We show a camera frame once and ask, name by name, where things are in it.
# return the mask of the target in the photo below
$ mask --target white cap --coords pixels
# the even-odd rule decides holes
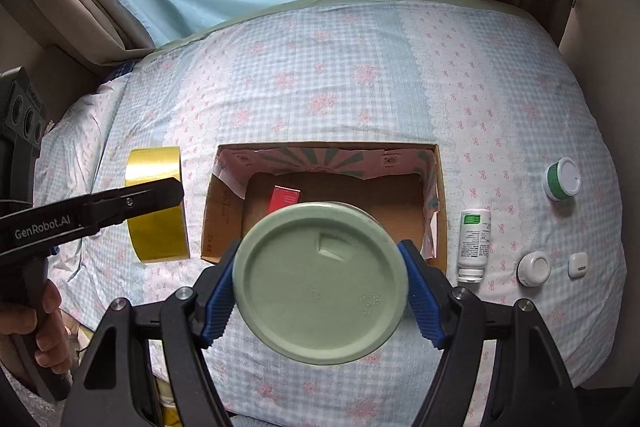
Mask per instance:
[[[543,251],[527,253],[518,264],[518,280],[523,286],[540,286],[550,274],[551,259]]]
[[[480,282],[483,276],[483,268],[458,268],[458,282]]]

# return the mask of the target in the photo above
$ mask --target wall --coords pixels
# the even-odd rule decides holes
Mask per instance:
[[[98,77],[58,47],[43,48],[0,5],[0,72],[24,66],[33,89],[47,109],[47,120],[59,121],[81,96],[94,92]]]
[[[24,66],[32,73],[44,50],[0,6],[0,72]]]
[[[587,387],[640,371],[640,0],[577,0],[560,45],[616,165],[628,277],[613,350]]]

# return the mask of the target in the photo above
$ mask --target human hand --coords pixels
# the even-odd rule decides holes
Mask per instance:
[[[58,288],[49,280],[42,293],[42,307],[47,314],[44,324],[36,335],[38,351],[36,362],[50,367],[54,373],[66,373],[71,368],[71,354],[66,341],[66,330],[62,323]],[[17,333],[26,335],[36,328],[36,310],[12,303],[0,303],[0,335]]]

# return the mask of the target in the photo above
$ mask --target small white box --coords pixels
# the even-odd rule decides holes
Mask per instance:
[[[569,277],[584,277],[584,274],[587,273],[588,266],[589,256],[587,256],[586,252],[578,252],[572,254],[569,257],[569,261],[567,262]]]

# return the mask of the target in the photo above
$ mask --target white plastic lid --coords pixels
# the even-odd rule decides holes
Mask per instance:
[[[480,282],[484,277],[482,268],[458,268],[458,282]]]
[[[540,286],[551,275],[551,259],[544,251],[527,253],[518,264],[518,280],[524,286]]]
[[[558,162],[558,181],[568,196],[575,196],[580,190],[580,169],[571,158],[561,158]]]

